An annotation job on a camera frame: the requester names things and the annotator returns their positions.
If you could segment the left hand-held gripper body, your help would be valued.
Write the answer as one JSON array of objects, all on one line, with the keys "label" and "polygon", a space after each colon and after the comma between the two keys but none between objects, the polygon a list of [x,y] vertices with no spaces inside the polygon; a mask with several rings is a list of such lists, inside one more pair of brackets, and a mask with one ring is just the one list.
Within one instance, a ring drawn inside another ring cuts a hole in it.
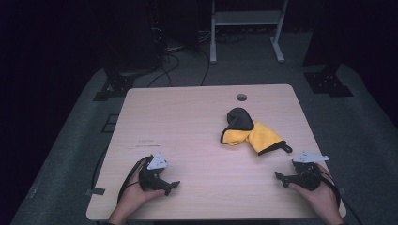
[{"label": "left hand-held gripper body", "polygon": [[160,178],[160,174],[168,166],[162,153],[151,155],[139,172],[139,181],[142,189],[163,189],[170,191],[172,186]]}]

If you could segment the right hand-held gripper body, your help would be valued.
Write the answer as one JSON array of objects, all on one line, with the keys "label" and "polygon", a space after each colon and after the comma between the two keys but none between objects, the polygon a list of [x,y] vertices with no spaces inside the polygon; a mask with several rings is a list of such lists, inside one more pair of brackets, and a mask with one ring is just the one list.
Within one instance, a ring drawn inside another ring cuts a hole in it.
[{"label": "right hand-held gripper body", "polygon": [[288,177],[289,183],[294,183],[308,190],[315,190],[320,186],[322,175],[316,162],[327,161],[328,156],[303,152],[292,159],[296,175]]}]

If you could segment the yellow and black cloth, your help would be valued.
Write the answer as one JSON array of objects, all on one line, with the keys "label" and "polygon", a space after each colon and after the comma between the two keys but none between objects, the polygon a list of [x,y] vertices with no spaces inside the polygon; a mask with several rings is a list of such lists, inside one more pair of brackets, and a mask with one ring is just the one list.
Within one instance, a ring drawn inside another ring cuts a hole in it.
[{"label": "yellow and black cloth", "polygon": [[221,134],[221,143],[237,145],[249,143],[258,156],[265,153],[284,150],[290,154],[293,149],[271,128],[260,122],[254,122],[243,108],[234,108],[226,115],[228,126]]}]

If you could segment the person's left hand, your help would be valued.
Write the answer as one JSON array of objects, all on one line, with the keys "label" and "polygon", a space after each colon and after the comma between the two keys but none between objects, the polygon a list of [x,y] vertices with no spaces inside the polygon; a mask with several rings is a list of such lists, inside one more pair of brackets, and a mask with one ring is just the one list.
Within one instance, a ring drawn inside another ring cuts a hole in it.
[{"label": "person's left hand", "polygon": [[139,171],[143,168],[145,162],[141,162],[131,177],[129,186],[123,192],[113,214],[130,216],[138,210],[144,203],[156,199],[164,195],[162,189],[158,190],[142,190],[139,184]]}]

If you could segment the person's right hand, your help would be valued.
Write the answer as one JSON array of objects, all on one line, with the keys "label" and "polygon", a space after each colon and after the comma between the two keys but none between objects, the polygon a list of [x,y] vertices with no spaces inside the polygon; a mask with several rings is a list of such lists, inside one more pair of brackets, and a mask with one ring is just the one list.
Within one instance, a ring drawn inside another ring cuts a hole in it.
[{"label": "person's right hand", "polygon": [[313,191],[294,183],[290,183],[289,187],[295,190],[311,206],[323,222],[326,217],[331,217],[332,215],[339,215],[341,217],[335,194],[325,183],[321,183]]}]

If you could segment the grey tape strip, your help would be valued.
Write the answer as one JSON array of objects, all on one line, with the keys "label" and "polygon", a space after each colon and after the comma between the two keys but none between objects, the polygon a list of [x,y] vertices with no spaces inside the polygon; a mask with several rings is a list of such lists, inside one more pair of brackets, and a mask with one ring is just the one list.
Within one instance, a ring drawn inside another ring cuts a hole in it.
[{"label": "grey tape strip", "polygon": [[86,190],[85,195],[92,196],[92,195],[103,195],[105,192],[104,188],[92,187]]}]

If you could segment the black stand base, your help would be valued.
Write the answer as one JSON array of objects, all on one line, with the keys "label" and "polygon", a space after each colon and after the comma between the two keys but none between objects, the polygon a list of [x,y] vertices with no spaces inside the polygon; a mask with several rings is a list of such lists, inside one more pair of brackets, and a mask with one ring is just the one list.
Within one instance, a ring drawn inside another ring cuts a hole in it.
[{"label": "black stand base", "polygon": [[321,71],[306,72],[304,77],[315,94],[328,94],[333,98],[352,97],[352,92],[337,77],[339,67],[339,64],[326,64]]},{"label": "black stand base", "polygon": [[106,101],[109,98],[123,98],[133,87],[135,78],[123,76],[117,70],[105,69],[106,80],[94,96],[94,101]]}]

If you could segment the white metal stand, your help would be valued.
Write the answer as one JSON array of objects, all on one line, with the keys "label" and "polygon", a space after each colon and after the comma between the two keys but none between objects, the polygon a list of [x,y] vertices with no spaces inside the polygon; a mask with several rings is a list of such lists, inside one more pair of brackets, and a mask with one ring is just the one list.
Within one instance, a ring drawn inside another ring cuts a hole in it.
[{"label": "white metal stand", "polygon": [[212,0],[209,62],[217,62],[216,28],[219,26],[247,26],[247,25],[275,25],[276,31],[270,38],[270,43],[279,63],[284,62],[284,56],[279,45],[279,38],[283,28],[285,13],[289,0],[283,0],[280,9],[265,11],[227,11],[216,10],[216,0]]}]

